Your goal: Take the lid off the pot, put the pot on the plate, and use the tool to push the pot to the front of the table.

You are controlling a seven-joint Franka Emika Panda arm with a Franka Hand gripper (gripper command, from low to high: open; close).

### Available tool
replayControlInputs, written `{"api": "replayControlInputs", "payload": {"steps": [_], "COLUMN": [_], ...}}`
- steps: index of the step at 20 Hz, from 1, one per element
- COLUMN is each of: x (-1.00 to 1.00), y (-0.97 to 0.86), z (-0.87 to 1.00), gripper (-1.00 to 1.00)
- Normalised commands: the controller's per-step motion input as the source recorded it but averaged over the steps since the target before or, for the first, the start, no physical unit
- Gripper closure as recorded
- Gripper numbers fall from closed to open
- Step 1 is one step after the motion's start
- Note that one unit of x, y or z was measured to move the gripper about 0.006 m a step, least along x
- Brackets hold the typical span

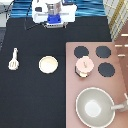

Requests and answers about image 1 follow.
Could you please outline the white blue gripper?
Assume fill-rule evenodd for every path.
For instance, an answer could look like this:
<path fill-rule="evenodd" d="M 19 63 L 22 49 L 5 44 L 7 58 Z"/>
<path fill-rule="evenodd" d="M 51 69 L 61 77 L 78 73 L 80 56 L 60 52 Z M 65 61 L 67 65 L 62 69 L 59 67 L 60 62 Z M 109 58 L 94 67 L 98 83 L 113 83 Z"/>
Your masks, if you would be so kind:
<path fill-rule="evenodd" d="M 63 26 L 63 22 L 61 21 L 61 17 L 59 14 L 48 15 L 47 22 L 46 22 L 47 28 L 58 28 L 62 26 Z"/>

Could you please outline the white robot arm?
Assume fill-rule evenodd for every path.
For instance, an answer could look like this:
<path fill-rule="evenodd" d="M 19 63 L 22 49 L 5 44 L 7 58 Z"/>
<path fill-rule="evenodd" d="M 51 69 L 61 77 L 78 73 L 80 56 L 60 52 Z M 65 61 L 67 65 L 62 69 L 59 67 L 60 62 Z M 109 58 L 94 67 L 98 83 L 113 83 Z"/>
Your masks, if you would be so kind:
<path fill-rule="evenodd" d="M 66 27 L 75 21 L 77 6 L 66 0 L 32 0 L 32 18 L 45 28 Z"/>

